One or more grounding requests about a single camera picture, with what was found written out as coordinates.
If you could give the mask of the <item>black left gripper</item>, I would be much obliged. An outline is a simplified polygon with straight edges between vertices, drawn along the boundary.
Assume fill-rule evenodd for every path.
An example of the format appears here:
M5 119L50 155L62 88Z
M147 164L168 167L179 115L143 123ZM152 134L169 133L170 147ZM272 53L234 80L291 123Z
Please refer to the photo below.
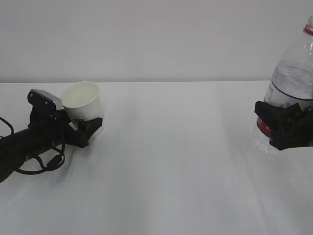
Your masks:
M79 121L74 129L59 98L29 97L32 106L27 128L27 149L52 149L59 145L85 148L102 127L102 118Z

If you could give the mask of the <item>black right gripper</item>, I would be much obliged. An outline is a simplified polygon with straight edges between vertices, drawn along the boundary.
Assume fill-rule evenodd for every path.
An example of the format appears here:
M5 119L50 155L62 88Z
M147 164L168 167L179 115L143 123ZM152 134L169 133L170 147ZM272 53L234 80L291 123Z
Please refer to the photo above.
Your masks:
M313 146L312 107L302 111L298 103L282 108L257 101L254 112L272 147L285 150Z

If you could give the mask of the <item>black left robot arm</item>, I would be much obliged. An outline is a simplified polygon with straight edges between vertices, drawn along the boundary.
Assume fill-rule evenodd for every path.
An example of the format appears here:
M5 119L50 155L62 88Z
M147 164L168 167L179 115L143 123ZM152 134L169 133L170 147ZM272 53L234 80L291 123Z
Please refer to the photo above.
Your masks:
M92 135L102 126L103 119L79 121L77 130L69 124L63 110L53 101L31 101L28 127L0 140L0 180L13 172L37 175L54 171L65 162L67 145L85 148Z

